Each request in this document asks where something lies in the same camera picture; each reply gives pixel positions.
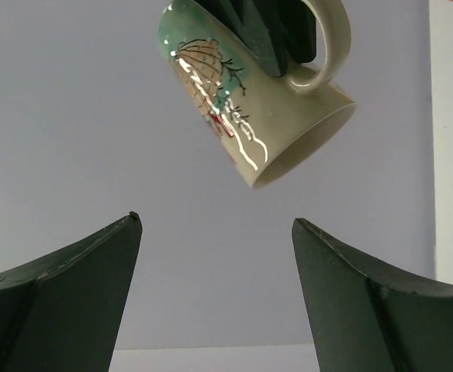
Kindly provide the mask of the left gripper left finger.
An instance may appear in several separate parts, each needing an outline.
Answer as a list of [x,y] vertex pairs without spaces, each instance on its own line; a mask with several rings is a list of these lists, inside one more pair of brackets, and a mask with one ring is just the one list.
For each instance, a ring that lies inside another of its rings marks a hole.
[[142,236],[135,212],[0,273],[0,371],[107,371]]

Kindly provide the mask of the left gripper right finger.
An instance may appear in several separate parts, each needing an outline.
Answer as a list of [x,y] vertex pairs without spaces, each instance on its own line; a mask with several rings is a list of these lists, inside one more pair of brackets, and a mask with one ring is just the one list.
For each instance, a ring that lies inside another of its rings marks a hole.
[[322,371],[453,371],[453,285],[394,267],[305,219],[292,242]]

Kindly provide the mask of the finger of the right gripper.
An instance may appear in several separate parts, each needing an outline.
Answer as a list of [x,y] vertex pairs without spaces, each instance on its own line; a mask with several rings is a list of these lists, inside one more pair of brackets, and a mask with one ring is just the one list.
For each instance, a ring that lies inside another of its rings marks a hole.
[[287,56],[302,64],[316,57],[316,17],[301,1],[256,1],[261,17],[256,39],[260,62],[282,64]]
[[263,70],[274,78],[287,71],[287,53],[276,1],[197,0],[233,32]]

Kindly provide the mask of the tall beige seashell mug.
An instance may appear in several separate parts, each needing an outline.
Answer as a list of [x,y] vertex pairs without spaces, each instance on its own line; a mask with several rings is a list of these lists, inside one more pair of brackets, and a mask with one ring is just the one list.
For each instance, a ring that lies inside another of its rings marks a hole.
[[308,1],[326,47],[316,70],[291,62],[270,77],[242,42],[194,1],[173,1],[157,30],[161,53],[251,188],[290,172],[355,111],[333,81],[351,48],[340,1]]

